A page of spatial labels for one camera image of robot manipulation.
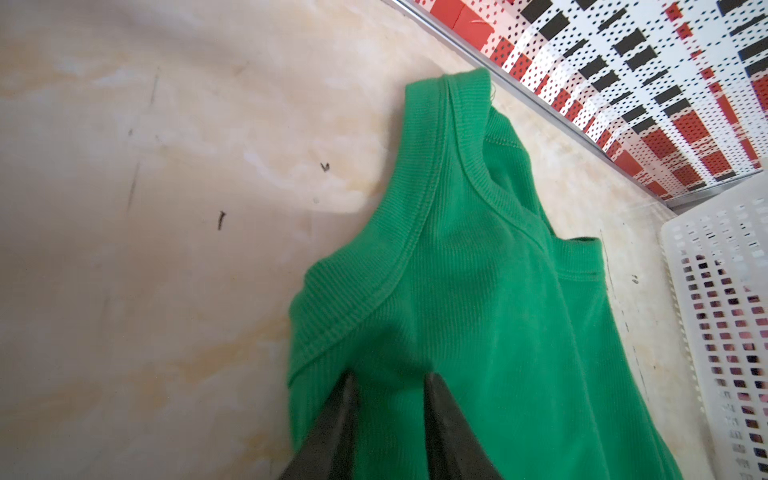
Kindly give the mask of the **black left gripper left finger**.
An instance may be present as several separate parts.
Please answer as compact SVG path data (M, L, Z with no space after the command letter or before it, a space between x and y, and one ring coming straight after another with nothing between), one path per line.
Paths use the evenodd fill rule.
M357 380L353 372L346 371L279 479L352 479L358 411Z

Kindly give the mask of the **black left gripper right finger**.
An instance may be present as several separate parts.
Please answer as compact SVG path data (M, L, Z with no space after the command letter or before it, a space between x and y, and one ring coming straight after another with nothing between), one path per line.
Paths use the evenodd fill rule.
M443 378L424 378L425 443L430 479L501 479Z

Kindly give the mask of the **green tank top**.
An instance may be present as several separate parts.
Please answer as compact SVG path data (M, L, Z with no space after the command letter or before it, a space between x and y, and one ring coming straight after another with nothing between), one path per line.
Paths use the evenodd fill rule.
M435 373L505 479L679 478L627 362L601 242L555 234L488 72L409 85L403 121L379 207L292 302L294 445L351 372L354 477L426 478Z

